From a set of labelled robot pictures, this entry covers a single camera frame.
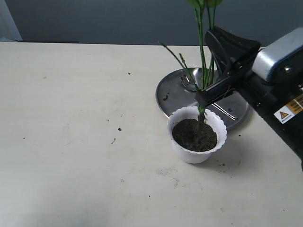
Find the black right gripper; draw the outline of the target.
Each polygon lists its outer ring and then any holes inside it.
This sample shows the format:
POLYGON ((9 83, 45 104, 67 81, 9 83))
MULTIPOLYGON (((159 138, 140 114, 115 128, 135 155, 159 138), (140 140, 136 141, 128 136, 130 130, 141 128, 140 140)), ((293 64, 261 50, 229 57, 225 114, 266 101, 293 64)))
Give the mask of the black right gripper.
POLYGON ((200 106, 210 104, 228 96, 237 90, 250 104, 257 114, 270 126, 272 130, 287 144, 287 146, 303 159, 303 112, 290 113, 290 117, 283 121, 280 111, 287 104, 301 96, 303 92, 303 73, 293 80, 284 83, 266 82, 251 71, 256 55, 243 61, 229 63, 224 69, 222 79, 202 91, 197 91, 195 99, 200 106))

